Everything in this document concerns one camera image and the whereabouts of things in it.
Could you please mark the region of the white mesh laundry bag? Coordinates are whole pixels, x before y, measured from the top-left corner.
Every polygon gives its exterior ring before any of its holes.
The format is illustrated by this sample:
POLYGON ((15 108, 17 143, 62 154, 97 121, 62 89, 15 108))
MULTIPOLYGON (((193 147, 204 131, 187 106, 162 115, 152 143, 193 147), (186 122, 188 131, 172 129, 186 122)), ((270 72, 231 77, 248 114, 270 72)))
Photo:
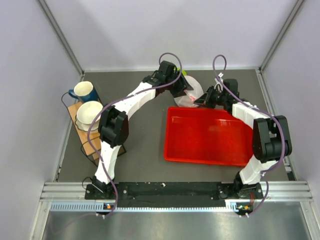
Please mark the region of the white mesh laundry bag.
POLYGON ((203 88, 194 77, 186 75, 185 79, 193 90, 185 90, 185 95, 174 98, 174 101, 178 107, 198 108, 194 102, 204 94, 203 88))

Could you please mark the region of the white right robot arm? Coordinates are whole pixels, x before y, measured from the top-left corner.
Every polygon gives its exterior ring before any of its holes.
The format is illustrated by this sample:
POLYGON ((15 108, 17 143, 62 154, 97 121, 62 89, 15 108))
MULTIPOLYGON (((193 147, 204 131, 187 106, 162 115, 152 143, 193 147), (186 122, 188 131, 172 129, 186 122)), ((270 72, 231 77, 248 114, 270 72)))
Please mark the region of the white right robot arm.
POLYGON ((232 190, 237 197, 246 198, 257 192, 264 173, 291 154, 292 143, 285 116, 263 112, 250 102, 240 99, 239 95, 238 81, 229 78, 221 84, 210 86, 194 104, 212 109, 222 106, 231 116, 252 129, 253 155, 247 165, 236 174, 232 190))

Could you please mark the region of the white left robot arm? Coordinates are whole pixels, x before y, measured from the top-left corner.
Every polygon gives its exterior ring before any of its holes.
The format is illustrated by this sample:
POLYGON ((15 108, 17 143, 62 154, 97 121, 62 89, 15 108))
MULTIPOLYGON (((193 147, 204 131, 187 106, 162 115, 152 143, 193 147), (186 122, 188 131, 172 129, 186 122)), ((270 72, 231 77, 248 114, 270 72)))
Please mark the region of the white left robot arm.
POLYGON ((144 104, 164 91, 173 97, 185 95, 192 87, 182 70, 169 61, 162 61, 153 74, 146 76, 128 96, 107 104, 100 114, 98 133, 101 149, 98 152, 97 171, 86 187, 87 200, 117 197, 113 182, 119 151, 129 136, 129 120, 144 104))

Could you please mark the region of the green plastic bowl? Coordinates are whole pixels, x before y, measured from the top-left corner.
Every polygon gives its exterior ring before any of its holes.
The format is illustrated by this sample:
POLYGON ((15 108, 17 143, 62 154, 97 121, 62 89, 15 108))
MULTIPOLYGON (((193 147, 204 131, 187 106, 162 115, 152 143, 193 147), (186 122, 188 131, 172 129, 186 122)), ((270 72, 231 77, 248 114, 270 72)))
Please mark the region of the green plastic bowl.
POLYGON ((184 69, 181 71, 181 74, 182 74, 183 76, 186 76, 186 75, 187 75, 187 73, 186 73, 186 71, 185 71, 184 69))

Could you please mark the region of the red plastic tray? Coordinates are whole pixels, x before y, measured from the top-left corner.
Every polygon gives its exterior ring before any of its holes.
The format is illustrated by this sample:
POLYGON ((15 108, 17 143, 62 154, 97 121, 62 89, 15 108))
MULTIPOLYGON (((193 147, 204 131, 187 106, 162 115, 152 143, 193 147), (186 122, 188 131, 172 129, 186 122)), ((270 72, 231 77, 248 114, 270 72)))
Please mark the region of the red plastic tray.
POLYGON ((227 111, 170 107, 164 159, 170 162, 245 167, 253 157, 253 129, 227 111))

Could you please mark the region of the white ceramic bowl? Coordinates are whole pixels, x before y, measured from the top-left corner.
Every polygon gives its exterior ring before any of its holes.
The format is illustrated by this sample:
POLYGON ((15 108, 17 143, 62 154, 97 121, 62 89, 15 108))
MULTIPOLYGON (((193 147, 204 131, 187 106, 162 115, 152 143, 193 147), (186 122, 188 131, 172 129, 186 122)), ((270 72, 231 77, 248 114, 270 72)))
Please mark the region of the white ceramic bowl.
POLYGON ((76 117, 82 124, 91 124, 102 109, 99 101, 88 101, 79 107, 76 117))

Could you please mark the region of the blue mug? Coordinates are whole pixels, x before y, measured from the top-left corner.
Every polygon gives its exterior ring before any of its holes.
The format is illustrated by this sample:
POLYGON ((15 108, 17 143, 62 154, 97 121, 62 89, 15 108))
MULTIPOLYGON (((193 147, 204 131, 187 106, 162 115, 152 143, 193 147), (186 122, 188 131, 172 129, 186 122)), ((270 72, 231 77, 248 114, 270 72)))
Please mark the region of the blue mug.
POLYGON ((98 93, 90 81, 79 82, 73 89, 70 89, 68 95, 78 99, 82 103, 90 101, 99 101, 98 93))

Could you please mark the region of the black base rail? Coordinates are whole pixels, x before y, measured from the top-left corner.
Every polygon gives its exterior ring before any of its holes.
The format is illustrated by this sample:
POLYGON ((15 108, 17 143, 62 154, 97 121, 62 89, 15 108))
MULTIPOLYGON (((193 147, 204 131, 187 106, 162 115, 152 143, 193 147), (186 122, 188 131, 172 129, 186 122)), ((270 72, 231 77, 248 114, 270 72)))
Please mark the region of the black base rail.
POLYGON ((222 182, 119 182, 119 208, 221 207, 224 200, 260 200, 259 183, 242 188, 222 182))

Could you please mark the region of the aluminium frame rail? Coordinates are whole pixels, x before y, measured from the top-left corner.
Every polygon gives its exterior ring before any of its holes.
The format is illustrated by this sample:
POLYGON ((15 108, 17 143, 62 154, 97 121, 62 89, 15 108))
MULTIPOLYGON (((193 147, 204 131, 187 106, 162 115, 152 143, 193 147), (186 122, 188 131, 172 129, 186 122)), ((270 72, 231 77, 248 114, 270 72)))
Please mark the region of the aluminium frame rail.
POLYGON ((55 212, 238 212, 260 203, 311 202, 305 181, 261 182, 242 196, 231 184, 215 182, 120 182, 118 196, 106 196, 87 182, 48 182, 40 202, 55 212))

